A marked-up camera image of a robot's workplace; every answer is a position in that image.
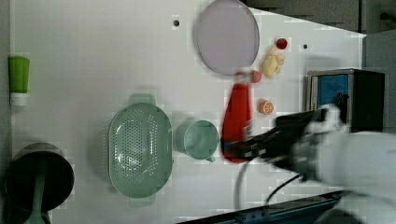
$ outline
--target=black box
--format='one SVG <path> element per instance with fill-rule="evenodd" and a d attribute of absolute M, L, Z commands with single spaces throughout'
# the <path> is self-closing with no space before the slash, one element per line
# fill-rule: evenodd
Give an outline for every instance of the black box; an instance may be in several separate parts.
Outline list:
<path fill-rule="evenodd" d="M 341 120 L 350 125 L 350 131 L 382 132 L 384 88 L 383 73 L 358 69 L 309 71 L 305 109 L 316 110 L 342 99 Z"/>

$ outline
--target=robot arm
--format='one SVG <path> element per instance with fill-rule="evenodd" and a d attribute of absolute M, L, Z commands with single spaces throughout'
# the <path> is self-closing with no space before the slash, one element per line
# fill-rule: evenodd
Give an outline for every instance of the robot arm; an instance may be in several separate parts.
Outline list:
<path fill-rule="evenodd" d="M 352 191 L 316 224 L 396 223 L 396 135 L 350 133 L 339 116 L 325 105 L 279 117 L 270 132 L 235 143 L 234 153 Z"/>

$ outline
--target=green cup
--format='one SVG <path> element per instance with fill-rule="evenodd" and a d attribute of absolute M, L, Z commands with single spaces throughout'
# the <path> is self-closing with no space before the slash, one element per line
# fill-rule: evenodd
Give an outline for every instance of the green cup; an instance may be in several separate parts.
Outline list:
<path fill-rule="evenodd" d="M 9 92 L 12 105 L 27 104 L 30 60 L 20 56 L 8 57 Z"/>
<path fill-rule="evenodd" d="M 214 161 L 219 133 L 207 120 L 187 119 L 176 130 L 176 144 L 180 152 L 196 160 Z"/>

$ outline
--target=green handle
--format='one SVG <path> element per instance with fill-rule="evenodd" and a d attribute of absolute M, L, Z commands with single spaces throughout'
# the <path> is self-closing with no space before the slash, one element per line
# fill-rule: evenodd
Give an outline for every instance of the green handle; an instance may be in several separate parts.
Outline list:
<path fill-rule="evenodd" d="M 9 91 L 26 93 L 30 61 L 23 57 L 8 57 Z"/>
<path fill-rule="evenodd" d="M 154 204 L 156 198 L 157 197 L 155 194 L 148 196 L 147 198 L 141 198 L 141 199 L 130 198 L 129 205 L 133 208 L 147 207 Z"/>
<path fill-rule="evenodd" d="M 155 98 L 153 95 L 148 93 L 135 93 L 129 100 L 130 105 L 136 104 L 151 104 L 155 105 Z"/>

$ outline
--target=blue screen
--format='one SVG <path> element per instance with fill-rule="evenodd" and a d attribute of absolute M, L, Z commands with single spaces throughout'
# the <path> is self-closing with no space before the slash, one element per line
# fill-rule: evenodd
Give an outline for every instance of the blue screen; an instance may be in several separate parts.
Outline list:
<path fill-rule="evenodd" d="M 332 104 L 337 94 L 348 94 L 348 75 L 323 76 L 318 78 L 318 107 Z"/>

